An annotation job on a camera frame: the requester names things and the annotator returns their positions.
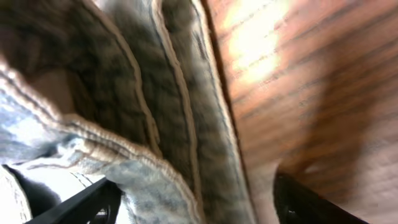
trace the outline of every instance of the black plastic object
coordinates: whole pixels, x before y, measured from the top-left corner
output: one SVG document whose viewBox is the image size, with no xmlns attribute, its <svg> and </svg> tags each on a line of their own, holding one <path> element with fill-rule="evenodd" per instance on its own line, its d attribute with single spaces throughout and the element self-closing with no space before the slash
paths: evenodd
<svg viewBox="0 0 398 224">
<path fill-rule="evenodd" d="M 274 181 L 274 204 L 280 224 L 365 224 L 285 174 Z"/>
<path fill-rule="evenodd" d="M 26 224 L 113 224 L 120 200 L 116 184 L 103 178 Z"/>
</svg>

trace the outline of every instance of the blue denim fabric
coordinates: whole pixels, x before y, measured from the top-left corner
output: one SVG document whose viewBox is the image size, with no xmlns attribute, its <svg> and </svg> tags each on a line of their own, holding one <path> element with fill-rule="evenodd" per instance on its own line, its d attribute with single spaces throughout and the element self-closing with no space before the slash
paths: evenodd
<svg viewBox="0 0 398 224">
<path fill-rule="evenodd" d="M 10 8 L 1 32 L 29 40 L 0 52 L 2 164 L 105 175 L 126 222 L 254 223 L 200 3 L 95 4 Z M 77 114 L 29 86 L 48 65 L 77 77 Z"/>
</svg>

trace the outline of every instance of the wood grain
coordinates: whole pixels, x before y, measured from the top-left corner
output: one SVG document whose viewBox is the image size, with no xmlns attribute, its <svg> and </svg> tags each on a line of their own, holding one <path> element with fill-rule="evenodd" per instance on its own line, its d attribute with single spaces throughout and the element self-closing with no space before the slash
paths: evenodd
<svg viewBox="0 0 398 224">
<path fill-rule="evenodd" d="M 398 220 L 398 2 L 203 0 L 260 223 L 277 169 Z"/>
</svg>

